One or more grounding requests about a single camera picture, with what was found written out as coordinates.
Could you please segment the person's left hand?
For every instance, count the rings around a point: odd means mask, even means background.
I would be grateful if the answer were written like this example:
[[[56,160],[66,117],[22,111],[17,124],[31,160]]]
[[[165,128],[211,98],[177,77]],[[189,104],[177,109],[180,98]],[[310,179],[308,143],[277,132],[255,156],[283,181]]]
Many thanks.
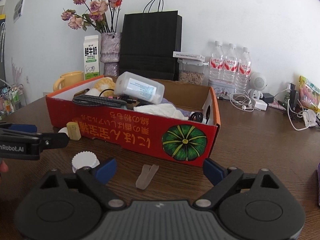
[[[7,173],[9,170],[7,164],[5,163],[5,161],[1,161],[0,163],[0,174],[2,173]]]

